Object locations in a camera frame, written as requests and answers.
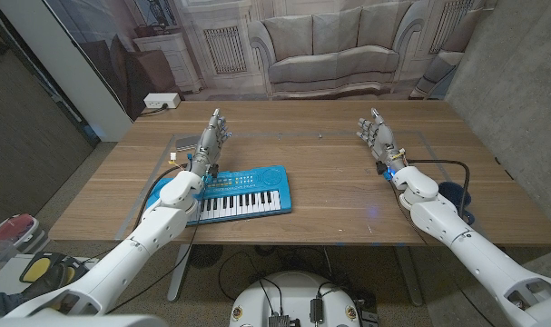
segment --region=electrical outlet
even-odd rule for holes
[[[149,108],[149,109],[160,109],[164,104],[166,104],[168,108],[173,109],[173,108],[176,108],[180,102],[181,102],[181,98],[176,93],[148,94],[144,98],[144,103],[146,104],[146,108]]]

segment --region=toy keyboard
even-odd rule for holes
[[[172,178],[154,186],[146,207],[160,198],[160,190]],[[197,213],[187,224],[216,223],[291,212],[290,187],[281,165],[242,172],[220,172],[207,183]]]

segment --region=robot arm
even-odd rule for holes
[[[374,123],[360,119],[358,136],[377,159],[379,173],[401,191],[400,203],[410,210],[419,230],[445,244],[495,298],[516,327],[551,326],[551,278],[530,272],[475,232],[456,207],[438,193],[438,185],[418,168],[408,166],[392,132],[372,109]]]
[[[106,314],[148,259],[180,234],[196,213],[193,196],[203,190],[208,169],[216,164],[222,144],[231,136],[226,130],[217,109],[202,132],[190,171],[179,172],[161,189],[160,199],[125,240],[78,281],[25,302],[6,318],[27,317],[60,303],[67,303],[67,314]]]

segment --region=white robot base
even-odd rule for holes
[[[323,321],[311,322],[310,302],[316,298],[318,288],[327,279],[310,272],[276,272],[266,277],[267,280],[277,284],[281,289],[282,299],[279,290],[275,285],[265,279],[257,281],[243,291],[232,306],[230,327],[267,327],[269,317],[272,316],[267,296],[275,315],[289,315],[290,320],[299,319],[302,326],[346,326],[359,327],[359,317],[350,297],[333,283],[321,286]]]

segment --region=table surface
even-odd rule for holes
[[[292,212],[200,225],[195,243],[424,245],[390,185],[376,175],[369,148],[355,135],[358,119],[370,118],[371,107],[383,115],[408,159],[459,160],[469,166],[472,203],[467,209],[491,242],[551,246],[551,222],[449,105],[437,101],[182,102],[176,110],[134,123],[49,236],[56,241],[127,236],[136,200],[151,175],[170,167],[165,158],[173,136],[200,135],[214,109],[221,108],[233,132],[222,148],[221,170],[284,165]],[[178,156],[185,160],[185,153]],[[438,182],[464,180],[455,165],[418,167]],[[175,241],[187,243],[193,231],[187,227]]]

